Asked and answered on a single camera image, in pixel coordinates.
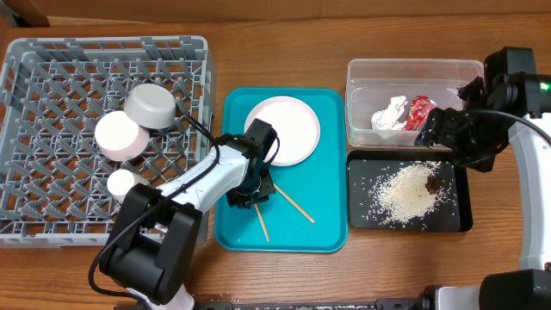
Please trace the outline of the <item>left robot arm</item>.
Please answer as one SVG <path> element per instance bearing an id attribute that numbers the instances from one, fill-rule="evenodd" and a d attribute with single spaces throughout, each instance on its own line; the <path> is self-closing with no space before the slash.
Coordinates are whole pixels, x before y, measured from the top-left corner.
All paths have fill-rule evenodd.
<path id="1" fill-rule="evenodd" d="M 188 123 L 213 144 L 210 153 L 183 175 L 154 189 L 135 184 L 126 194 L 108 241 L 90 266 L 89 285 L 101 295 L 100 270 L 136 300 L 138 309 L 166 306 L 183 293 L 203 215 L 221 198 L 232 207 L 266 202 L 276 189 L 269 173 L 276 130 L 255 119 L 243 134 L 213 138 L 193 117 Z"/>

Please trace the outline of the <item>rice and food scraps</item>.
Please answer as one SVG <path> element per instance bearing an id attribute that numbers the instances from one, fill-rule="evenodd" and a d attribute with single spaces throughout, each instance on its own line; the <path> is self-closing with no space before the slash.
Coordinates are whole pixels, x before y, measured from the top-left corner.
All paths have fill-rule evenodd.
<path id="1" fill-rule="evenodd" d="M 363 216 L 377 226 L 405 228 L 414 220 L 425 220 L 446 203 L 454 203 L 455 179 L 444 176 L 443 161 L 402 161 L 380 168 L 363 188 Z"/>

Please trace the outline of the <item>grey bowl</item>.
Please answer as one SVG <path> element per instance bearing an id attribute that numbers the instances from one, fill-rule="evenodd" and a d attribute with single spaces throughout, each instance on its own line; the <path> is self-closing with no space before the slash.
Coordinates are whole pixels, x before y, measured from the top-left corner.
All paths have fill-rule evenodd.
<path id="1" fill-rule="evenodd" d="M 165 129 L 175 120 L 176 98 L 164 87 L 139 84 L 128 93 L 124 111 L 142 127 Z"/>

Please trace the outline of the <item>white paper cup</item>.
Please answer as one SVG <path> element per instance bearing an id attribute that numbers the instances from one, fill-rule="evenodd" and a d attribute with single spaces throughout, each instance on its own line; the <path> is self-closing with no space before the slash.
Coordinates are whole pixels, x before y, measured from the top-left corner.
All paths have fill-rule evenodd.
<path id="1" fill-rule="evenodd" d="M 130 170 L 119 169 L 109 175 L 107 189 L 119 203 L 123 203 L 127 192 L 137 183 L 149 184 L 141 175 L 135 174 Z"/>

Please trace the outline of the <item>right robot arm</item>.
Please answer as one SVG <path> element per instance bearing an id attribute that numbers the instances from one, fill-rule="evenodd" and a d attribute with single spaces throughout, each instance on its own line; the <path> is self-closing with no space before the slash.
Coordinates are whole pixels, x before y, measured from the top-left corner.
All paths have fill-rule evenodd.
<path id="1" fill-rule="evenodd" d="M 512 147 L 523 208 L 516 271 L 486 276 L 472 287 L 428 287 L 418 309 L 548 309 L 550 307 L 550 77 L 536 71 L 530 48 L 505 46 L 484 61 L 484 75 L 458 90 L 460 110 L 434 108 L 415 143 L 448 147 L 457 165 L 492 170 Z"/>

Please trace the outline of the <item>wooden chopstick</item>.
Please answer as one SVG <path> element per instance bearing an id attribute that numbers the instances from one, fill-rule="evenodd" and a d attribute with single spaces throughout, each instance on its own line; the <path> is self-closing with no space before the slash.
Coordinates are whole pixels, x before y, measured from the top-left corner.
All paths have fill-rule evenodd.
<path id="1" fill-rule="evenodd" d="M 258 217 L 258 220 L 259 220 L 259 222 L 260 222 L 260 226 L 261 226 L 261 228 L 262 228 L 262 230 L 263 230 L 263 235 L 264 235 L 264 237 L 265 237 L 265 239 L 266 239 L 266 242 L 269 243 L 269 242 L 270 242 L 270 237 L 269 237 L 269 233 L 268 233 L 267 227 L 266 227 L 266 225 L 265 225 L 265 221 L 264 221 L 262 212 L 260 211 L 260 208 L 259 208 L 259 206 L 258 206 L 257 203 L 254 204 L 254 207 L 255 207 L 255 210 L 256 210 L 256 212 L 257 212 L 257 217 Z"/>
<path id="2" fill-rule="evenodd" d="M 286 194 L 278 185 L 274 183 L 275 190 L 282 195 L 298 212 L 300 212 L 308 221 L 315 223 L 313 217 L 308 214 L 299 204 L 297 204 L 288 194 Z"/>

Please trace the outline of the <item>large white plate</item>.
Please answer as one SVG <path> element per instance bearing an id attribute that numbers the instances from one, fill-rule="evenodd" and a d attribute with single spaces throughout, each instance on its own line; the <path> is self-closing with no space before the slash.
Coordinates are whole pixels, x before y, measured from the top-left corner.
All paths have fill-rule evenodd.
<path id="1" fill-rule="evenodd" d="M 247 116 L 245 130 L 254 119 L 269 123 L 280 138 L 275 166 L 290 166 L 306 160 L 320 139 L 320 124 L 313 109 L 291 96 L 273 96 L 263 100 Z"/>

